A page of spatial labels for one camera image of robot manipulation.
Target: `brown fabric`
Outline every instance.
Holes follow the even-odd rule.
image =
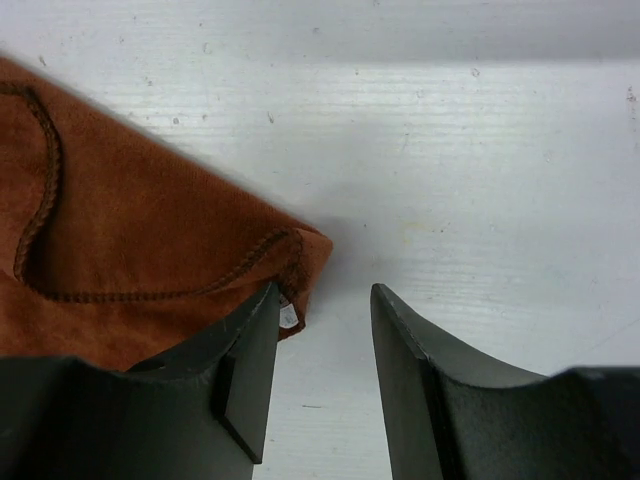
[[[303,328],[313,228],[0,58],[0,354],[124,370],[270,280]]]

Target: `brown towel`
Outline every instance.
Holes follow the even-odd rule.
[[[270,280],[304,327],[331,241],[0,58],[0,354],[124,370]]]

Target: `stitched seam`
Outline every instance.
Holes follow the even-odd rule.
[[[295,280],[292,278],[296,273],[296,268],[302,268],[304,277],[307,272],[300,263],[303,252],[303,242],[300,232],[293,228],[276,228],[262,240],[257,242],[245,257],[234,267],[229,273],[222,276],[218,280],[205,285],[204,287],[184,289],[169,292],[106,292],[106,293],[90,293],[90,292],[48,292],[39,288],[27,278],[26,267],[29,255],[29,249],[35,240],[35,237],[44,226],[51,210],[53,209],[58,196],[60,170],[62,168],[62,146],[58,132],[56,131],[53,121],[47,114],[44,106],[38,101],[35,93],[28,87],[0,82],[0,94],[17,95],[24,99],[29,110],[39,122],[45,133],[47,140],[47,176],[45,180],[45,191],[38,210],[29,220],[22,236],[18,242],[16,256],[14,260],[14,275],[16,279],[24,283],[35,293],[46,297],[53,301],[65,303],[112,303],[112,302],[138,302],[138,301],[158,301],[176,299],[186,296],[199,296],[212,293],[221,289],[231,282],[248,273],[260,260],[262,260],[271,248],[280,241],[288,238],[293,233],[295,238],[295,254],[285,268],[276,276],[276,280],[280,283],[283,293],[290,300],[298,296],[295,287]]]

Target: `wooden table surface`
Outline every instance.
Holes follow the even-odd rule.
[[[2,0],[0,49],[318,226],[255,478],[391,478],[369,289],[550,374],[640,363],[636,0]]]

